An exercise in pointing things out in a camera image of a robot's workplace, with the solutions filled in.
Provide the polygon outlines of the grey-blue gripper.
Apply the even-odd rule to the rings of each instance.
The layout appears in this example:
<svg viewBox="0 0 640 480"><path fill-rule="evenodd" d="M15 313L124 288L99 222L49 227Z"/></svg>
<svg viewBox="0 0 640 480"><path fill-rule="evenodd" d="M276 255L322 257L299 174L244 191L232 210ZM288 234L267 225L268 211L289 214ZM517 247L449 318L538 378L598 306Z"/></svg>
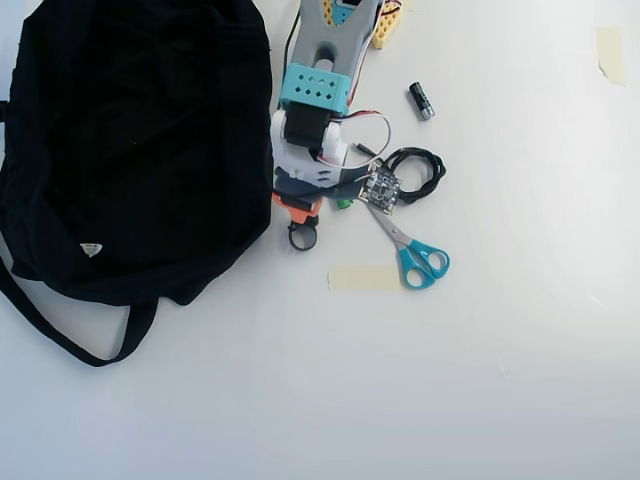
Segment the grey-blue gripper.
<svg viewBox="0 0 640 480"><path fill-rule="evenodd" d="M284 172L276 172L273 184L273 201L286 209L292 222L304 224L309 218L317 218L323 198L347 200L355 198L361 189L361 180L344 177L342 182L329 187L318 187L293 179Z"/></svg>

